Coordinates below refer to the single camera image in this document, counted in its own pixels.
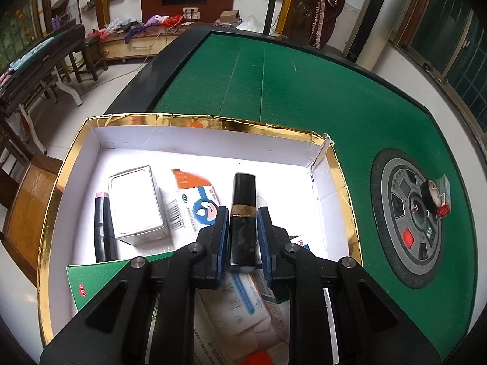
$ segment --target black lipstick tube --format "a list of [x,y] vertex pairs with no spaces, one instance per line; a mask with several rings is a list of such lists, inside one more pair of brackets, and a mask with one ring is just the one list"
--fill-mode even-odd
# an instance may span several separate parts
[[230,213],[230,271],[251,272],[255,269],[256,244],[255,176],[235,174]]
[[94,200],[94,255],[97,263],[118,259],[110,201],[104,192],[97,193]]

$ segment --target maroon cloth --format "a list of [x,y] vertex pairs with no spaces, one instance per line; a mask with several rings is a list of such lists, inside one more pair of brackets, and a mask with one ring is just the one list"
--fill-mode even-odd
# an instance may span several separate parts
[[[343,11],[345,0],[324,0],[324,7],[322,7],[323,0],[315,0],[315,19],[311,28],[311,34],[308,45],[312,47],[319,47],[322,49],[335,29],[335,23],[338,15]],[[320,16],[322,15],[322,26],[320,31]]]

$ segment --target green table surface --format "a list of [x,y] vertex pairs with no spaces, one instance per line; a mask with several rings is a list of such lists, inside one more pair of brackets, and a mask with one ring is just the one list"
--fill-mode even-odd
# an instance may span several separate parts
[[[335,141],[356,213],[363,263],[445,358],[467,331],[476,284],[468,201],[430,117],[340,64],[292,48],[210,35],[166,90],[155,112],[208,114],[328,133]],[[446,174],[453,212],[443,222],[438,274],[422,289],[403,285],[378,239],[370,175],[385,148],[408,153],[430,177]]]

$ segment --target metal screw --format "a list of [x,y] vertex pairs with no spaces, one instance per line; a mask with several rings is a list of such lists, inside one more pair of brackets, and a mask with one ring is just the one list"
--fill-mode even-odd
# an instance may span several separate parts
[[201,243],[191,243],[187,246],[189,252],[200,252],[203,250],[203,245]]
[[349,256],[346,256],[342,259],[342,265],[345,266],[345,268],[354,268],[357,262],[354,260],[354,258],[350,258]]
[[145,265],[145,259],[141,256],[136,256],[132,261],[130,261],[130,266],[132,266],[134,269],[142,268],[143,265]]
[[296,243],[287,243],[284,246],[284,248],[288,252],[298,252],[298,250],[300,249],[300,245],[299,244],[296,244]]

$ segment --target barcode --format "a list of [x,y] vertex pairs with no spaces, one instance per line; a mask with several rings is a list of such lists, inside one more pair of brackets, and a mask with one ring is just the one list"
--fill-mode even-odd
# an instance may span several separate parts
[[167,218],[169,219],[171,229],[184,228],[184,221],[177,200],[173,200],[169,203],[169,206],[167,207]]

